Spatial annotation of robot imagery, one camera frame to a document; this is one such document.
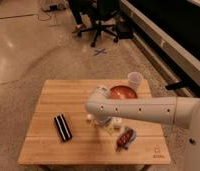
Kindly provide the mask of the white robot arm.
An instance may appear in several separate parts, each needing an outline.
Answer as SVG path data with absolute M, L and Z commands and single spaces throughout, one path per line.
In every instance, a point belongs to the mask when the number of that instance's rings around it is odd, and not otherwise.
M 100 122 L 121 117 L 188 129 L 183 171 L 200 171 L 200 98 L 109 99 L 109 95 L 107 87 L 97 86 L 85 102 L 86 111 Z

